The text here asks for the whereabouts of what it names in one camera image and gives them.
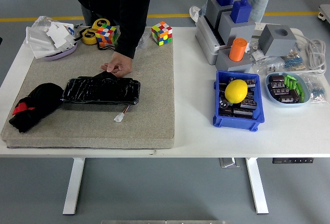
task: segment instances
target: hand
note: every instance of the hand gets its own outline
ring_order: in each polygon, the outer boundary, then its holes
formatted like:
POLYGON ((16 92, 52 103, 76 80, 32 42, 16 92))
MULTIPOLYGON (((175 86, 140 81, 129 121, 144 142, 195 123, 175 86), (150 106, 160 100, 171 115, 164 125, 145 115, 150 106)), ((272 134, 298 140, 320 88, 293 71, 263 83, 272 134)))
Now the hand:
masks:
POLYGON ((114 52, 110 63, 104 63, 101 69, 113 73, 118 78, 122 78, 132 71, 132 59, 118 52, 114 52))

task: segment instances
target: yellow lemon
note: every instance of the yellow lemon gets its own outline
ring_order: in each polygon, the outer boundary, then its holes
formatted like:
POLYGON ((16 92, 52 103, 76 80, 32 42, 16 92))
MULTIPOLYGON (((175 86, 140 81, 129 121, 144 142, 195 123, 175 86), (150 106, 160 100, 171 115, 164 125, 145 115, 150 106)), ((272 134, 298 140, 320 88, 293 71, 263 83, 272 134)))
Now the yellow lemon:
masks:
POLYGON ((248 93, 248 86, 245 81, 236 79, 230 82, 225 90, 226 99, 233 104, 237 104, 245 99, 248 93))

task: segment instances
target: yellow floor line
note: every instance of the yellow floor line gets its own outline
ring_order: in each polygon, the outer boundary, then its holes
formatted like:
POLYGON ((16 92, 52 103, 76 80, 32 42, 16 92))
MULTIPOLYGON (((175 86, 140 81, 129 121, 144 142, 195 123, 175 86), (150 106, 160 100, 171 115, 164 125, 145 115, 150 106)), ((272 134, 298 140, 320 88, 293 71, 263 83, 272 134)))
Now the yellow floor line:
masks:
MULTIPOLYGON (((291 16, 291 15, 317 15, 318 11, 288 11, 288 12, 266 12, 265 16, 291 16)), ((149 19, 154 18, 189 18, 189 14, 149 14, 149 19)), ((55 20, 84 20, 83 16, 72 17, 51 17, 55 20)), ((38 18, 8 18, 0 19, 0 23, 4 22, 29 22, 35 21, 38 18)))
POLYGON ((318 15, 318 11, 265 12, 265 16, 318 15))

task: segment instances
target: gray felt mat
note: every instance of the gray felt mat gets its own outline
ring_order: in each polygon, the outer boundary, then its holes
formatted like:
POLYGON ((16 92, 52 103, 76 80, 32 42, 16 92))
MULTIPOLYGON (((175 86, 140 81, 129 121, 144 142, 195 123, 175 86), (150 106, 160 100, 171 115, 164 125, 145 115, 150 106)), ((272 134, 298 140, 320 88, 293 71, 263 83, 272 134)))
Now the gray felt mat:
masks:
MULTIPOLYGON (((112 51, 78 43, 62 59, 34 59, 12 110, 38 85, 51 82, 63 89, 79 76, 95 76, 112 51)), ((62 104, 28 132, 20 134, 8 120, 1 138, 9 148, 169 149, 174 143, 173 43, 158 46, 149 37, 147 48, 136 51, 133 72, 141 83, 140 99, 121 123, 113 119, 125 106, 62 104)))

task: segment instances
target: gray floor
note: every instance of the gray floor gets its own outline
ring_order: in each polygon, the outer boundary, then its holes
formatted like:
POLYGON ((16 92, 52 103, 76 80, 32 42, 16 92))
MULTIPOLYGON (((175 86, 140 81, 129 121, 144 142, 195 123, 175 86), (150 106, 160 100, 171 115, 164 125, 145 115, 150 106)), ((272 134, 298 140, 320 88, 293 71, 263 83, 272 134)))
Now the gray floor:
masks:
MULTIPOLYGON (((205 0, 152 0, 149 14, 188 13, 205 0)), ((330 0, 270 0, 266 12, 318 11, 330 0)), ((77 0, 0 0, 0 19, 81 16, 77 0)), ((148 19, 194 26, 190 18, 148 19)), ((330 25, 316 15, 265 16, 310 39, 330 42, 330 25)), ((80 23, 81 20, 68 21, 80 23)), ((0 84, 33 22, 0 22, 0 84)), ((330 80, 330 70, 326 72, 330 80)), ((258 164, 269 208, 257 215, 245 167, 222 169, 216 158, 87 159, 77 211, 63 216, 73 160, 0 158, 0 223, 101 223, 101 220, 229 220, 236 223, 330 223, 330 160, 313 164, 258 164)))

